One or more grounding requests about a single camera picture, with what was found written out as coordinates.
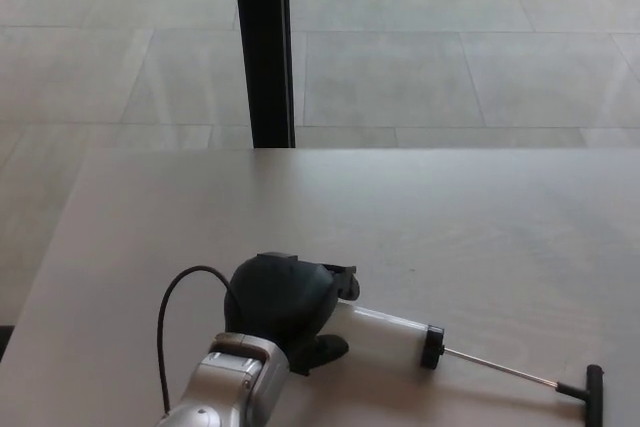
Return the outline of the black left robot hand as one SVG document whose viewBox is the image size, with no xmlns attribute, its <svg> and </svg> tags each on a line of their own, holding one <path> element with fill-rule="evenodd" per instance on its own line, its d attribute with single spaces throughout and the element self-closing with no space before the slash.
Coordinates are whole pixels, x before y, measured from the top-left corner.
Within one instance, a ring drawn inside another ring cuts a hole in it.
<svg viewBox="0 0 640 427">
<path fill-rule="evenodd" d="M 345 339 L 321 330 L 340 300 L 355 301 L 359 295 L 354 266 L 258 254 L 241 264 L 230 280 L 225 330 L 271 341 L 287 357 L 291 372 L 307 376 L 349 352 Z"/>
</svg>

